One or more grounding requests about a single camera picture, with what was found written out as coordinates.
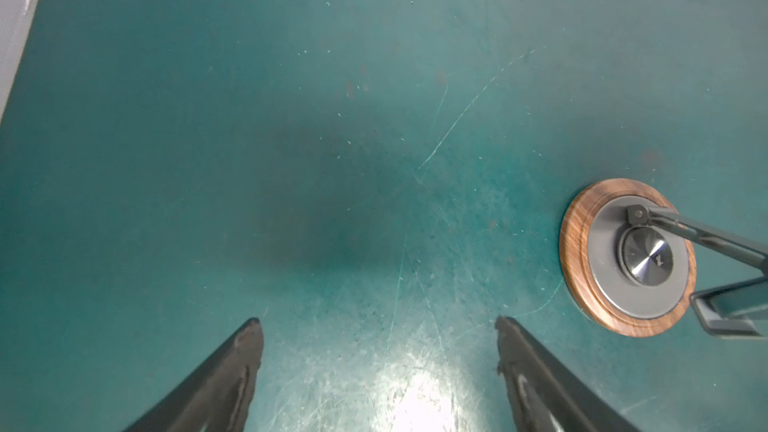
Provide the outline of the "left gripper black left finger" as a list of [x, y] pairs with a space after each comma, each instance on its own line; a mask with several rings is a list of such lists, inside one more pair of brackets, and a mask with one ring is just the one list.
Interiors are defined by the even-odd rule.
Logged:
[[242, 431], [261, 366], [264, 334], [250, 318], [129, 431]]

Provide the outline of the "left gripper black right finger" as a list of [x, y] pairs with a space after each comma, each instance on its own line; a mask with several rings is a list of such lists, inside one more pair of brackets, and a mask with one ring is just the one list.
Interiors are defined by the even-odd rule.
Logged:
[[499, 363], [519, 431], [635, 431], [516, 319], [500, 316]]

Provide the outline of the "phone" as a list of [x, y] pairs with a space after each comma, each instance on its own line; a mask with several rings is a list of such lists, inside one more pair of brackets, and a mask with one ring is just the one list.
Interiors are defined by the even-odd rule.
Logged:
[[702, 328], [721, 339], [766, 340], [755, 325], [767, 321], [767, 278], [728, 284], [690, 296]]

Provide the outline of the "wooden round base phone stand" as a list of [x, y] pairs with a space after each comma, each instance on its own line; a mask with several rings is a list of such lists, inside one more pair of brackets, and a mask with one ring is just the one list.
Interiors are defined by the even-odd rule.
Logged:
[[656, 189], [626, 178], [596, 182], [574, 198], [561, 224], [559, 257], [565, 283], [589, 317], [621, 335], [651, 337], [693, 310], [696, 245], [766, 277], [766, 245], [684, 217]]

